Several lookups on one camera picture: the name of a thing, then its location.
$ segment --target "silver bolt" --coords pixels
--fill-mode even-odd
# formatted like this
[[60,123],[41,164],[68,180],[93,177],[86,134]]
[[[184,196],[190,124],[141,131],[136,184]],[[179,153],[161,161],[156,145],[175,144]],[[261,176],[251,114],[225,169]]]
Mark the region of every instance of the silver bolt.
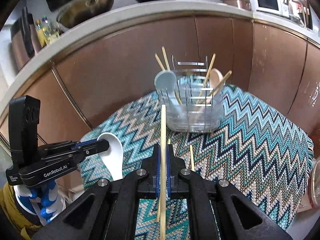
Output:
[[145,170],[145,169],[138,169],[137,170],[137,174],[139,175],[139,176],[143,176],[143,175],[145,175],[147,173],[147,171]]
[[189,170],[189,169],[182,169],[180,172],[181,172],[182,175],[189,175],[189,174],[191,173],[191,170]]
[[226,187],[229,185],[229,181],[227,181],[226,179],[220,179],[219,184],[221,187]]
[[107,184],[108,184],[108,180],[107,179],[99,179],[99,181],[98,181],[98,185],[100,187],[104,187]]

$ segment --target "white microwave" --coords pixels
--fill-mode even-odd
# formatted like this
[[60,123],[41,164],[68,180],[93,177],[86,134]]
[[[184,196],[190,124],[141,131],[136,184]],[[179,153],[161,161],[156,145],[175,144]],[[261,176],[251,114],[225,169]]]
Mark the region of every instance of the white microwave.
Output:
[[289,17],[288,6],[284,4],[283,1],[284,0],[257,0],[257,11]]

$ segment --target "zigzag patterned cloth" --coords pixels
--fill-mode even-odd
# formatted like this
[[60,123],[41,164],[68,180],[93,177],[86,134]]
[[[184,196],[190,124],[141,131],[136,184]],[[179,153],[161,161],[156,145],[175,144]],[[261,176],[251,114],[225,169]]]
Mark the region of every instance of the zigzag patterned cloth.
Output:
[[[224,89],[225,118],[215,133],[178,133],[167,129],[174,153],[190,168],[189,145],[195,169],[203,178],[225,178],[283,229],[287,229],[304,195],[313,143],[303,130],[250,93],[233,85]],[[127,104],[82,141],[103,132],[114,133],[124,149],[123,174],[140,168],[160,142],[160,109],[156,92]],[[81,164],[84,187],[112,179],[98,155]],[[159,239],[158,201],[140,200],[136,239]],[[187,203],[166,203],[166,238],[190,239]]]

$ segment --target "yellow sleeve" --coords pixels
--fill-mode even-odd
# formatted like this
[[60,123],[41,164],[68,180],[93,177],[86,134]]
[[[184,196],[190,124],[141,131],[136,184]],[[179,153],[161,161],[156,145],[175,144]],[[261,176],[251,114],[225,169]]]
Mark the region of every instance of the yellow sleeve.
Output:
[[14,198],[13,187],[6,183],[3,189],[0,189],[0,205],[2,210],[13,227],[20,232],[21,236],[29,240],[30,234],[27,232],[35,233],[42,226],[36,226],[27,220],[17,209]]

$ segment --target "hand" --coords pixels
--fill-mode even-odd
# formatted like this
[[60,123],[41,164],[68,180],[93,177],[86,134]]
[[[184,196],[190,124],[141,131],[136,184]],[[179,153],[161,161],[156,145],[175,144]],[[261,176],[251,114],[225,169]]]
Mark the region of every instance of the hand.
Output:
[[30,214],[37,215],[42,225],[46,225],[62,211],[58,185],[54,180],[38,189],[28,189],[24,185],[13,186],[20,206]]

